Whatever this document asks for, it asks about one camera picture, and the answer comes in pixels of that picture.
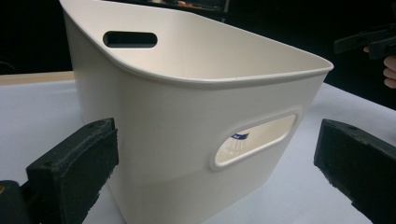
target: white surface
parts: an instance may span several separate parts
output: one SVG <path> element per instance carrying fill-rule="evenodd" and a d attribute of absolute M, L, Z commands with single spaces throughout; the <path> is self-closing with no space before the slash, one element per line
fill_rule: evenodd
<path fill-rule="evenodd" d="M 313 164 L 325 118 L 396 145 L 395 111 L 323 84 L 268 181 L 205 224 L 371 223 Z M 27 165 L 81 126 L 74 81 L 0 86 L 0 179 L 22 184 Z M 106 186 L 84 221 L 91 223 L 124 223 Z"/>

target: cream plastic basket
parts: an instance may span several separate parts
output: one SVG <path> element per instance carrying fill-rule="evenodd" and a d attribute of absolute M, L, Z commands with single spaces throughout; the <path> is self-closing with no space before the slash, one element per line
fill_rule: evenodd
<path fill-rule="evenodd" d="M 119 129 L 109 185 L 130 224 L 200 223 L 262 185 L 332 70 L 187 12 L 61 4 L 84 119 Z"/>

